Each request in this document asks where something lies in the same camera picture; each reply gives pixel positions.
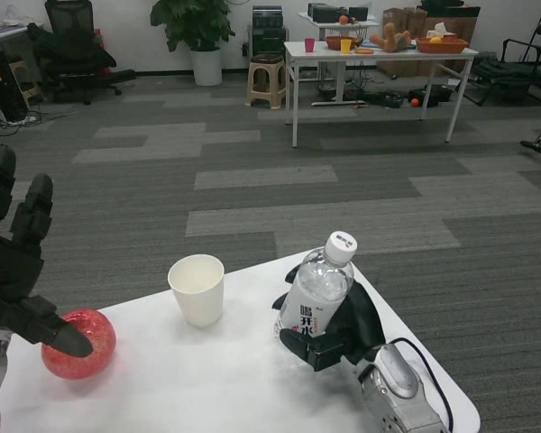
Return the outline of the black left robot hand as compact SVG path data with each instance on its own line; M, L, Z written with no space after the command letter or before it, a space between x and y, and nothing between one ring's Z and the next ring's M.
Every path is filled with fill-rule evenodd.
M0 145L0 224L12 204L16 155ZM18 203L10 232L0 235L0 327L31 344L42 343L65 355L85 358L92 354L89 339L57 314L57 307L31 294L41 275L41 242L49 233L53 182L40 173Z

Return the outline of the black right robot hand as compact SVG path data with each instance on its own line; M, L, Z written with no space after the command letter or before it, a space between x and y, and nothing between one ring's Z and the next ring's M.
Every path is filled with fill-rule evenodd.
M386 344L381 319L368 292L354 281L344 301L320 336L306 336L282 329L280 342L314 371L323 371L345 358L353 365Z

